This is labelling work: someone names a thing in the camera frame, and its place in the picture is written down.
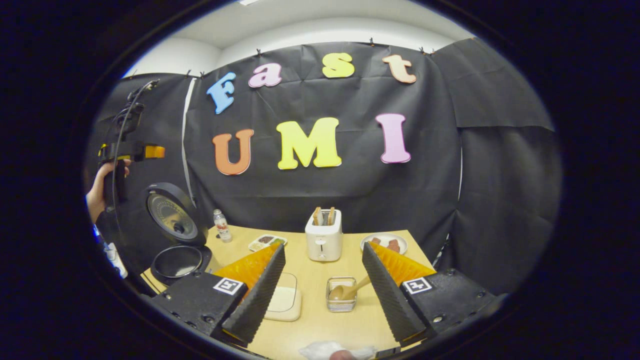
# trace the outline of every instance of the plastic bottle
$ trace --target plastic bottle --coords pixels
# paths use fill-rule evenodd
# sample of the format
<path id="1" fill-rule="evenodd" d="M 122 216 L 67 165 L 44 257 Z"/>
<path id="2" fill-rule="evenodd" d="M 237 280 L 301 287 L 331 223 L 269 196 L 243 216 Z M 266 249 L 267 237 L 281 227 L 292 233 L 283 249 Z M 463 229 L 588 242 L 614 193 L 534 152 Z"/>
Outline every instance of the plastic bottle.
<path id="1" fill-rule="evenodd" d="M 231 233 L 229 232 L 229 227 L 227 226 L 227 219 L 222 214 L 220 209 L 215 209 L 213 211 L 213 223 L 216 224 L 216 228 L 218 229 L 218 234 L 220 234 L 220 239 L 223 243 L 231 242 Z"/>

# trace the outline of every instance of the hand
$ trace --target hand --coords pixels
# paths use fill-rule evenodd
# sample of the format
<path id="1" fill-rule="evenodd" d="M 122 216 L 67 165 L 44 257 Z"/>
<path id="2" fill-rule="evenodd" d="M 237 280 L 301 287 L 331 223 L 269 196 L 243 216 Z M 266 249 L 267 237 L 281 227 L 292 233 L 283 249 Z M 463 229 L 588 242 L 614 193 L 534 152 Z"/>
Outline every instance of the hand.
<path id="1" fill-rule="evenodd" d="M 131 165 L 131 160 L 125 159 L 124 165 L 124 175 L 127 176 L 129 175 L 128 166 Z M 94 224 L 107 205 L 104 200 L 104 177 L 108 173 L 112 172 L 114 168 L 114 163 L 106 163 L 101 166 L 100 170 L 98 170 L 98 174 L 95 175 L 95 180 L 93 181 L 91 190 L 86 194 L 86 207 L 89 209 L 89 215 L 91 216 L 91 221 Z"/>
<path id="2" fill-rule="evenodd" d="M 329 357 L 329 360 L 356 360 L 349 350 L 336 351 Z"/>

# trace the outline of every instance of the wooden spoon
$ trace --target wooden spoon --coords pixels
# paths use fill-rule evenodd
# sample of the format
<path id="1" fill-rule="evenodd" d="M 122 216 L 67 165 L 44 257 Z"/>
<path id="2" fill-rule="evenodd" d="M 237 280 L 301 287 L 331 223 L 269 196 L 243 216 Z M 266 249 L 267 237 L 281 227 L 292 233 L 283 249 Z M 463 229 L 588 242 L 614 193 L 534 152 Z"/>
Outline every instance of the wooden spoon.
<path id="1" fill-rule="evenodd" d="M 368 285 L 370 283 L 371 280 L 369 276 L 367 276 L 362 279 L 356 286 L 338 285 L 329 293 L 329 300 L 353 300 L 356 297 L 356 293 L 358 292 L 358 290 L 362 286 Z"/>

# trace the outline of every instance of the table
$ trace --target table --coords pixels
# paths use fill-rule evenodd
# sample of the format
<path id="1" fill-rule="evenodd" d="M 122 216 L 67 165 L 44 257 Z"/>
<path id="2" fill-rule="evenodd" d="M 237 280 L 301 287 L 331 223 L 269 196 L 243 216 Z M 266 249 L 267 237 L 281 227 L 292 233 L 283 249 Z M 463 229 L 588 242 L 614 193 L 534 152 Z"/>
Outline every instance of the table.
<path id="1" fill-rule="evenodd" d="M 247 349 L 272 359 L 304 359 L 298 349 L 315 341 L 337 341 L 351 350 L 375 346 L 378 351 L 400 346 L 394 340 L 389 329 L 382 306 L 371 285 L 358 291 L 358 302 L 349 313 L 332 313 L 326 307 L 326 282 L 333 276 L 353 276 L 356 281 L 367 276 L 362 264 L 360 241 L 371 233 L 344 234 L 342 256 L 331 263 L 312 261 L 307 256 L 307 238 L 305 233 L 286 233 L 282 231 L 250 229 L 229 226 L 233 240 L 223 243 L 216 237 L 217 230 L 209 230 L 206 246 L 213 252 L 213 258 L 206 272 L 231 264 L 251 253 L 248 245 L 262 234 L 272 234 L 286 238 L 287 263 L 283 272 L 294 274 L 298 278 L 298 289 L 302 293 L 300 317 L 294 322 L 263 320 L 252 343 Z M 433 269 L 413 236 L 407 230 L 388 231 L 402 236 L 407 241 L 406 257 Z M 143 279 L 152 288 L 164 291 L 166 286 L 158 282 L 150 269 L 143 273 Z M 280 341 L 274 342 L 274 335 Z"/>

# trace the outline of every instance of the white toaster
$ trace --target white toaster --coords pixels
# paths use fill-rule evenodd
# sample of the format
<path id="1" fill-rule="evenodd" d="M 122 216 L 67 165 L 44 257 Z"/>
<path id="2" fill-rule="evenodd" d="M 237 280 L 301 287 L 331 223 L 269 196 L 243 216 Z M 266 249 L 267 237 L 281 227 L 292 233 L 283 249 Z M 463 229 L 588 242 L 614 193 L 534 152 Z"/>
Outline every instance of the white toaster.
<path id="1" fill-rule="evenodd" d="M 329 210 L 321 210 L 324 219 L 328 218 Z M 334 210 L 333 225 L 314 225 L 311 215 L 305 233 L 307 234 L 307 252 L 309 259 L 314 261 L 336 261 L 342 255 L 342 213 Z"/>

